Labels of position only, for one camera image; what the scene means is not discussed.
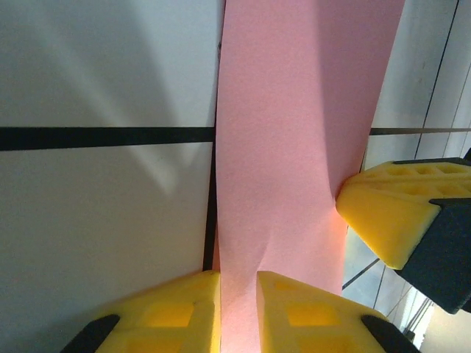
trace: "pink paper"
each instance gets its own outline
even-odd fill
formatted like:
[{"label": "pink paper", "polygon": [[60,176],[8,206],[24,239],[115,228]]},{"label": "pink paper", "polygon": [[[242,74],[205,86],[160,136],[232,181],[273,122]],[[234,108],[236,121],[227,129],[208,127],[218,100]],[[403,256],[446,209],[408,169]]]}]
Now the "pink paper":
[{"label": "pink paper", "polygon": [[222,352],[259,352],[255,275],[341,293],[360,166],[403,1],[227,0],[216,165]]}]

